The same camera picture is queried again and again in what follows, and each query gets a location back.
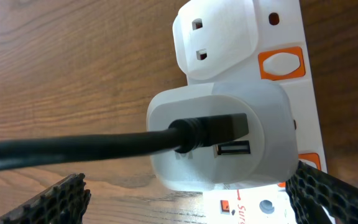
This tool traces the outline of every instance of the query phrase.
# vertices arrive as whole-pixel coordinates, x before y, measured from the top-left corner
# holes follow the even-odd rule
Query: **wooden table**
[[[0,140],[145,131],[149,101],[186,85],[172,22],[186,0],[0,0]],[[358,187],[358,1],[302,1],[329,173]],[[148,157],[0,172],[0,215],[86,174],[85,223],[206,223]]]

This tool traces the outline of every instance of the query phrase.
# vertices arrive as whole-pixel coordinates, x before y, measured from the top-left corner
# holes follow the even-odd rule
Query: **empty usb port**
[[[216,150],[218,155],[251,154],[249,141],[233,141],[219,144]]]

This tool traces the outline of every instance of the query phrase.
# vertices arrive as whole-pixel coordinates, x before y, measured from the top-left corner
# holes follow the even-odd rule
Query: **black cable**
[[[248,134],[247,116],[229,114],[179,119],[164,131],[67,136],[0,142],[0,170],[63,162],[97,161],[233,141]]]

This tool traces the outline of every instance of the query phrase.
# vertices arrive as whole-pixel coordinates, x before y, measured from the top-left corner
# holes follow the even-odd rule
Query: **grey circle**
[[[264,212],[265,214],[272,214],[274,212],[274,206],[273,203],[269,200],[263,200],[259,203],[259,208],[261,209],[262,212]]]

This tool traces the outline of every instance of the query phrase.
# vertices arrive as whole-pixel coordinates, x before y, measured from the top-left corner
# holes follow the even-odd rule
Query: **white power strip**
[[[279,83],[290,99],[300,159],[326,172],[298,0],[192,0],[179,10],[173,35],[189,85]],[[283,190],[270,185],[204,192],[208,223],[294,223]],[[272,202],[272,213],[262,211],[263,200]]]

